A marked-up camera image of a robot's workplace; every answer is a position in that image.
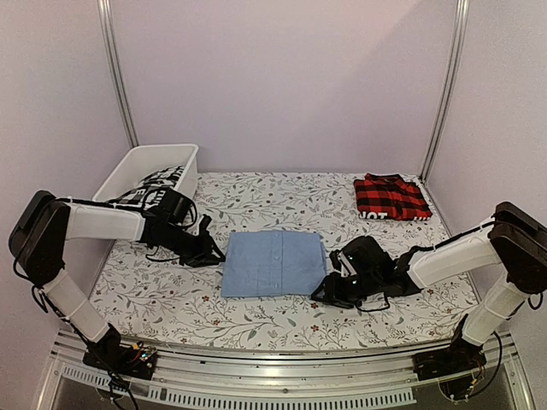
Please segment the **light blue long sleeve shirt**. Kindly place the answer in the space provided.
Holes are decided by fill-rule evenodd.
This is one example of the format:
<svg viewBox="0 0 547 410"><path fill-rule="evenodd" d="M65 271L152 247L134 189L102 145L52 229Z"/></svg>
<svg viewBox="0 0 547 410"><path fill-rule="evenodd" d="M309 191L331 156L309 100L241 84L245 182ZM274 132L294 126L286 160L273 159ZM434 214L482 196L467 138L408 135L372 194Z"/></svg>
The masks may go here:
<svg viewBox="0 0 547 410"><path fill-rule="evenodd" d="M317 233L234 232L223 265L221 295L310 296L326 276L326 251Z"/></svg>

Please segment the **aluminium frame post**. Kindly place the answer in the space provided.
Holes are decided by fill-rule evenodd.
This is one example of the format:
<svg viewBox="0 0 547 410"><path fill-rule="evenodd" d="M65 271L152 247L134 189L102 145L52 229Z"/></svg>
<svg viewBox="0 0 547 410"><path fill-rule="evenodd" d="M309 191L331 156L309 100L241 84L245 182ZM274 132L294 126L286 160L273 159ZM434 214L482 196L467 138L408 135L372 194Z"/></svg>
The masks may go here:
<svg viewBox="0 0 547 410"><path fill-rule="evenodd" d="M450 42L450 52L443 87L441 90L437 113L433 122L430 141L426 149L426 156L421 166L420 179L424 185L427 184L427 181L431 176L434 162L441 144L445 123L450 112L450 103L456 86L457 74L465 44L469 4L470 2L468 0L458 0L456 2L454 28Z"/></svg>
<svg viewBox="0 0 547 410"><path fill-rule="evenodd" d="M104 49L109 64L115 98L120 111L121 122L128 145L133 149L139 146L139 140L123 78L121 59L115 37L115 24L111 2L109 0L98 0L97 9L103 35Z"/></svg>

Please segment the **aluminium front rail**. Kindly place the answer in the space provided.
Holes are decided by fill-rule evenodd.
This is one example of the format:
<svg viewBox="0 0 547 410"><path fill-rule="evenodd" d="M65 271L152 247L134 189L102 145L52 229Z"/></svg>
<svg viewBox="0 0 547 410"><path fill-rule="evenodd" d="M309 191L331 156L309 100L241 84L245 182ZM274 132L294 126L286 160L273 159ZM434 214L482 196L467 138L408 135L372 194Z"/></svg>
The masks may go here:
<svg viewBox="0 0 547 410"><path fill-rule="evenodd" d="M503 332L485 345L475 397L453 401L421 380L413 356L444 342L388 348L267 353L158 343L151 380L129 390L83 363L84 344L60 331L38 389L38 409L534 409L516 346Z"/></svg>

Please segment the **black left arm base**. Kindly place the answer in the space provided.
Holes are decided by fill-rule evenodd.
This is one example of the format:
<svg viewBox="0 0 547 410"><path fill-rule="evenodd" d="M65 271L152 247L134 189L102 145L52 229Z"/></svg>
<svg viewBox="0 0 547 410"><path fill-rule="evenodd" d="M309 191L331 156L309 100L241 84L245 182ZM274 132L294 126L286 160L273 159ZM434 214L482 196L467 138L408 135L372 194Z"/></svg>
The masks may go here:
<svg viewBox="0 0 547 410"><path fill-rule="evenodd" d="M83 363L119 375L151 380L156 369L157 350L142 342L122 345L117 339L104 339L90 343Z"/></svg>

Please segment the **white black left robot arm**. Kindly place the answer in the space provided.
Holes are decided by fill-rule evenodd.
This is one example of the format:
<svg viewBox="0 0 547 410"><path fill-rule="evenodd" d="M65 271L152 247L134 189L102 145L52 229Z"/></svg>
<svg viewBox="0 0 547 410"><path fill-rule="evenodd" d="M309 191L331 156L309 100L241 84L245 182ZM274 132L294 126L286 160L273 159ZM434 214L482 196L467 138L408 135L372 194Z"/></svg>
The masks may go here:
<svg viewBox="0 0 547 410"><path fill-rule="evenodd" d="M226 259L209 233L211 218L199 216L194 202L176 190L161 194L156 205L146 205L60 198L39 190L9 235L15 274L32 283L44 308L56 309L61 319L95 343L95 358L110 371L126 364L126 350L112 340L119 336L117 330L69 276L64 260L68 241L141 243L170 251L187 267L215 266Z"/></svg>

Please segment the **white plastic bin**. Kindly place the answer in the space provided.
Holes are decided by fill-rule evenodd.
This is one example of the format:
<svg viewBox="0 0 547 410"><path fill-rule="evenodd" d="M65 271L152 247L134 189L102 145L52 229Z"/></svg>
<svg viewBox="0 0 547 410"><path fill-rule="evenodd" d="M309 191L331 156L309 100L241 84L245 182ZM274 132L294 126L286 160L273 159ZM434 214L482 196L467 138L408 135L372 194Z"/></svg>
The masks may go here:
<svg viewBox="0 0 547 410"><path fill-rule="evenodd" d="M174 189L192 199L197 190L197 152L194 143L141 145L130 149L92 197L106 202L133 189L146 176L165 168L183 166Z"/></svg>

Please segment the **left aluminium frame post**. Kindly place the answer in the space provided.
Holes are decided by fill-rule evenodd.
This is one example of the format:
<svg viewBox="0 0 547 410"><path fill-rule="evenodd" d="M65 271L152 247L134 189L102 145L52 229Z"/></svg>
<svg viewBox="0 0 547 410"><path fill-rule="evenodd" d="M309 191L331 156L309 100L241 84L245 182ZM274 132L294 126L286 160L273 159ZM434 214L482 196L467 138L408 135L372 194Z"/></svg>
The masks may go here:
<svg viewBox="0 0 547 410"><path fill-rule="evenodd" d="M121 122L128 145L133 149L139 146L139 140L123 78L121 59L115 37L115 24L111 2L109 0L98 0L97 9L103 35L104 49L109 64L115 98L120 111Z"/></svg>

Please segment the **red black plaid shirt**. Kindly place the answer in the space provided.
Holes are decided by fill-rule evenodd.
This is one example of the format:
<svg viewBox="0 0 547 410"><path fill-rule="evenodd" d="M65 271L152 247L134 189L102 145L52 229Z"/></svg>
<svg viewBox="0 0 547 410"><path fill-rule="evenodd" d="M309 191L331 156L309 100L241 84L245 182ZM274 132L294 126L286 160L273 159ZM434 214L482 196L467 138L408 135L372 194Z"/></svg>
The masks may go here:
<svg viewBox="0 0 547 410"><path fill-rule="evenodd" d="M424 221L432 211L420 187L399 174L375 175L353 181L356 207L366 220Z"/></svg>

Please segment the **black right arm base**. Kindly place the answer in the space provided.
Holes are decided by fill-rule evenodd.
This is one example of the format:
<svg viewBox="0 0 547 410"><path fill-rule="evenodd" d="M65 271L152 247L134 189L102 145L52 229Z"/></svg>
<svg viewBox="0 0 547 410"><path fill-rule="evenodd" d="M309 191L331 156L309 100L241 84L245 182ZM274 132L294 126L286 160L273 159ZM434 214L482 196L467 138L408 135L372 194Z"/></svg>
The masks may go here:
<svg viewBox="0 0 547 410"><path fill-rule="evenodd" d="M420 381L470 371L486 364L481 346L457 338L447 348L426 351L412 356L413 372Z"/></svg>

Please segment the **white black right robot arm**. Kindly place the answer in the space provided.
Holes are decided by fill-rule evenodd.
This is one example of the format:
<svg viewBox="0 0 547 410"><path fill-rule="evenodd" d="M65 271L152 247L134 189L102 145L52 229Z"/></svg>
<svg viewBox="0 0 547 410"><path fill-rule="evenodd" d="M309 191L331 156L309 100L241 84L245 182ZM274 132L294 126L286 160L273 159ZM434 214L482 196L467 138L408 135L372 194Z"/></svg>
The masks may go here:
<svg viewBox="0 0 547 410"><path fill-rule="evenodd" d="M312 300L361 309L370 296L412 296L437 282L501 265L504 274L460 323L455 343L442 354L448 372L473 361L475 348L510 319L532 295L546 290L546 228L511 202L501 202L480 225L430 247L414 246L396 259L371 236L360 236L330 254L334 270Z"/></svg>

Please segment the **right aluminium frame post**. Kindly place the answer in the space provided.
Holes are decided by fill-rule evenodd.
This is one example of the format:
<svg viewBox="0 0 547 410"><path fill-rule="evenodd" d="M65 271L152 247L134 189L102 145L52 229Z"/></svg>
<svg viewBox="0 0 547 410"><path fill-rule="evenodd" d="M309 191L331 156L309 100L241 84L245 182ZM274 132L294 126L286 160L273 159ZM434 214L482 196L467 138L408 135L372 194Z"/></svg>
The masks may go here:
<svg viewBox="0 0 547 410"><path fill-rule="evenodd" d="M443 87L441 90L437 113L433 122L430 141L426 149L426 156L421 166L420 179L424 185L427 184L427 181L431 176L434 162L441 144L445 123L450 112L450 103L456 86L457 74L465 44L469 4L470 2L468 0L458 0L456 2L454 28L450 42L450 52Z"/></svg>

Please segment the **floral patterned table cloth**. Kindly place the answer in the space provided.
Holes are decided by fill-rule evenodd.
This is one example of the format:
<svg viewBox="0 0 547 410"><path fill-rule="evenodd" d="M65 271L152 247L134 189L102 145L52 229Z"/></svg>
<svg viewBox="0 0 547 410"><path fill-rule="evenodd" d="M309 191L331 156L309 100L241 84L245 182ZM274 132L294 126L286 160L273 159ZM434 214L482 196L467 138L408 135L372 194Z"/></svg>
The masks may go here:
<svg viewBox="0 0 547 410"><path fill-rule="evenodd" d="M305 231L327 250L361 235L392 256L446 239L438 216L426 222L367 221L356 210L352 173L204 173L194 196L225 248L233 232ZM381 296L362 310L338 309L307 296L225 298L220 266L186 268L163 250L114 245L91 293L93 306L120 333L211 348L270 352L388 347L451 338L477 303L467 275L415 296Z"/></svg>

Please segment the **black white plaid shirt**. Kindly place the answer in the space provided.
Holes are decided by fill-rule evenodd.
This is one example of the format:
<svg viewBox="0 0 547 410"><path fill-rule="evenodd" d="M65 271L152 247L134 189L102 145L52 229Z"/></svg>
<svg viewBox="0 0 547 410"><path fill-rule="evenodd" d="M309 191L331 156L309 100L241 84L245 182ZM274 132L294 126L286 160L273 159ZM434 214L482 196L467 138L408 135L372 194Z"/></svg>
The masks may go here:
<svg viewBox="0 0 547 410"><path fill-rule="evenodd" d="M156 205L167 189L173 189L185 171L184 166L168 167L155 171L142 179L136 187L109 199L107 203L148 208Z"/></svg>

